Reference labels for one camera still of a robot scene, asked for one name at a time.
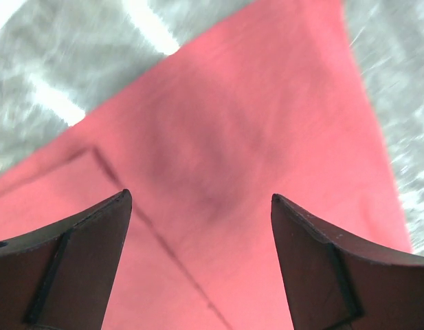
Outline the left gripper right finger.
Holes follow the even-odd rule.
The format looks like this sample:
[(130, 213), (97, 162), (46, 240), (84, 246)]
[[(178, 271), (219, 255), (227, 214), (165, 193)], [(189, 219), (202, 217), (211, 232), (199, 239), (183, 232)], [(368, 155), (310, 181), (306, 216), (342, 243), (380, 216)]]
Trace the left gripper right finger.
[(424, 329), (424, 256), (363, 239), (279, 194), (271, 224), (295, 329)]

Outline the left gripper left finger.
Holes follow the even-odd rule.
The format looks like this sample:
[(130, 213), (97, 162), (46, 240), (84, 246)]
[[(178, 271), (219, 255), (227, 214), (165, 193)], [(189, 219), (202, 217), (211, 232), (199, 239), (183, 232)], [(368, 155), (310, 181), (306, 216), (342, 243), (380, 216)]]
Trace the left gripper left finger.
[(101, 329), (131, 211), (123, 190), (0, 241), (0, 329)]

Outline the salmon pink t shirt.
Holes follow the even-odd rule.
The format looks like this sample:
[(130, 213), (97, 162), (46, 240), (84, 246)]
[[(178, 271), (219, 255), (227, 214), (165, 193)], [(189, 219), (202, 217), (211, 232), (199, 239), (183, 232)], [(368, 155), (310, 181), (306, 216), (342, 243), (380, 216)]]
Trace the salmon pink t shirt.
[(105, 329), (290, 329), (279, 193), (411, 250), (341, 1), (255, 1), (0, 177), (0, 240), (133, 197)]

